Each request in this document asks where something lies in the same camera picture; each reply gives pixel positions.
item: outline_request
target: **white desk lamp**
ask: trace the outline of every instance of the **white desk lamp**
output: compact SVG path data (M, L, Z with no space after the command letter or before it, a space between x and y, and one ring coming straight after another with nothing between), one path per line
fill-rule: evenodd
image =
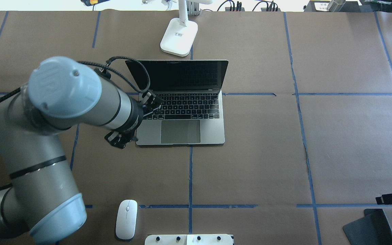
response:
M210 4L213 0L193 0L192 2ZM181 57L187 56L195 40L197 29L197 23L188 18L187 1L179 0L179 18L170 20L160 43L161 50Z

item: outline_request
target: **laptop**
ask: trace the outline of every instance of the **laptop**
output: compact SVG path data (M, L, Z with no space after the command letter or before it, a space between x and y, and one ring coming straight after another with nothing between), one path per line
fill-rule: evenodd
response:
M140 62L149 73L150 90L164 99L164 103L137 128L137 145L225 142L221 88L227 60ZM132 61L126 61L126 65L138 87L146 88L142 67Z

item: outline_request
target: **laptop screen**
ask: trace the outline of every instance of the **laptop screen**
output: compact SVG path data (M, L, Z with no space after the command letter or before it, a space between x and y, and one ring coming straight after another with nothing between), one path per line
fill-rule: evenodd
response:
M140 61L149 73L150 90L219 90L226 74L227 60ZM146 88L147 79L142 67L126 61L139 88Z

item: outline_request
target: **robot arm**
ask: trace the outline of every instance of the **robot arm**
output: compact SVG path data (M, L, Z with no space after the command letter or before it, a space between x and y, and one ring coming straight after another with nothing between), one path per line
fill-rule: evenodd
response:
M0 103L0 153L13 185L0 191L0 239L29 231L49 244L78 230L87 215L57 135L86 123L111 129L106 139L123 148L143 114L142 104L86 65L43 61Z

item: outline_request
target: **white computer mouse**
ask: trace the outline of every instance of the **white computer mouse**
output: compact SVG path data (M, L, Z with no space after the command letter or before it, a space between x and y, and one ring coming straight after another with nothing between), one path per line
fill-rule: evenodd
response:
M134 237L137 209L138 205L134 200L124 200L120 203L116 219L116 236L118 238L129 240Z

